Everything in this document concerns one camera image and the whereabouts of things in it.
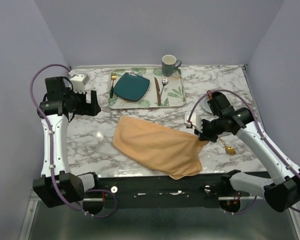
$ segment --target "table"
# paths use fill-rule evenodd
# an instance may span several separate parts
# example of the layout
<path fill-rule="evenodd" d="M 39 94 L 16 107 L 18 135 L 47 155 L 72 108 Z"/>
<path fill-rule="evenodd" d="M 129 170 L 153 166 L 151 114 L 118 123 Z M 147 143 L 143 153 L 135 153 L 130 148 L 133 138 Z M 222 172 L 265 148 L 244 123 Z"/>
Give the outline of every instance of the table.
<path fill-rule="evenodd" d="M 101 178 L 166 175 L 139 165 L 113 147 L 115 128 L 121 116 L 140 118 L 194 134 L 193 129 L 185 128 L 184 115 L 191 111 L 195 102 L 207 90 L 228 89 L 240 94 L 249 104 L 254 105 L 241 66 L 211 65 L 181 67 L 186 104 L 180 108 L 113 110 L 107 105 L 107 97 L 110 72 L 114 68 L 122 67 L 116 65 L 107 68 L 75 69 L 78 73 L 89 75 L 90 81 L 86 85 L 86 90 L 97 91 L 98 102 L 102 109 L 95 117 L 75 116 L 69 124 L 68 161 L 75 175 L 91 171 Z M 225 95 L 235 109 L 243 107 L 243 103 L 238 98 L 229 93 Z M 196 111 L 207 120 L 215 118 L 200 106 Z M 234 147 L 237 154 L 233 156 L 226 154 L 220 141 L 208 143 L 199 154 L 202 163 L 201 174 L 226 173 L 233 169 L 245 172 L 265 171 L 262 163 L 236 136 L 228 135 L 222 139 L 229 146 Z"/>

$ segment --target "white wall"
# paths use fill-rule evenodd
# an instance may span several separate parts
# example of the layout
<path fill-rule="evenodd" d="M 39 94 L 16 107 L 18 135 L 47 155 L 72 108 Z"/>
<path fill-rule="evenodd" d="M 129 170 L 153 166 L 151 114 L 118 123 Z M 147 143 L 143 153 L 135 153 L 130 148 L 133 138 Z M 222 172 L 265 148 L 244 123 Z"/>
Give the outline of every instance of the white wall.
<path fill-rule="evenodd" d="M 73 66 L 246 64 L 283 0 L 35 0 Z"/>
<path fill-rule="evenodd" d="M 33 0 L 0 0 L 0 240 L 17 239 L 32 180 L 40 176 L 43 135 L 29 94 L 37 70 L 65 64 Z M 44 77 L 35 85 L 41 100 Z"/>
<path fill-rule="evenodd" d="M 300 0 L 283 3 L 247 73 L 266 131 L 300 165 Z"/>

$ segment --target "black metal frame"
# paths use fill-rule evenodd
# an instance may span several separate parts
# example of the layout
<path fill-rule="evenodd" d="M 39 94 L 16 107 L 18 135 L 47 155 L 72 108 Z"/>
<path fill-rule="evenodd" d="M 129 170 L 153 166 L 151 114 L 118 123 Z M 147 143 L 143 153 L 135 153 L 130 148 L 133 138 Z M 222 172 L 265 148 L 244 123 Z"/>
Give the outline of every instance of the black metal frame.
<path fill-rule="evenodd" d="M 247 172 L 247 174 L 270 178 L 268 172 Z M 135 176 L 135 177 L 105 177 L 96 178 L 95 189 L 111 190 L 116 186 L 118 191 L 115 196 L 118 208 L 219 208 L 219 197 L 235 197 L 237 192 L 228 189 L 225 193 L 221 190 L 220 183 L 224 173 L 198 174 L 186 176 L 180 180 L 174 180 L 169 176 Z M 83 208 L 90 213 L 98 213 L 103 207 L 110 209 L 114 206 L 114 200 L 110 194 L 85 193 Z"/>

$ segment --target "screw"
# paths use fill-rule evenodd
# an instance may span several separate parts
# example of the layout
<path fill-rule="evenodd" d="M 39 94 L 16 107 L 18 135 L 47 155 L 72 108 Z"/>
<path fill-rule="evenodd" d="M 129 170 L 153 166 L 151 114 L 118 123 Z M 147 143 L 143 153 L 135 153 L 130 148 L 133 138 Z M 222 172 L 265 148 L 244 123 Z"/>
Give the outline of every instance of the screw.
<path fill-rule="evenodd" d="M 209 185 L 206 185 L 206 186 L 204 187 L 204 191 L 205 191 L 206 193 L 211 192 L 211 187 L 210 187 Z"/>

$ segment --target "cloth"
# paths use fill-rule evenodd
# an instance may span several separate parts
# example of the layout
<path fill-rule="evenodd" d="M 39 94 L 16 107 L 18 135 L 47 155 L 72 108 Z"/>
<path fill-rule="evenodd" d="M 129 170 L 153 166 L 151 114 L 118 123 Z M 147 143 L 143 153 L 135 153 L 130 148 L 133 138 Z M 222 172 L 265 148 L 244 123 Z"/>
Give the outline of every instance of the cloth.
<path fill-rule="evenodd" d="M 129 158 L 177 180 L 202 170 L 198 154 L 207 143 L 193 134 L 128 116 L 120 118 L 113 138 L 114 147 Z"/>

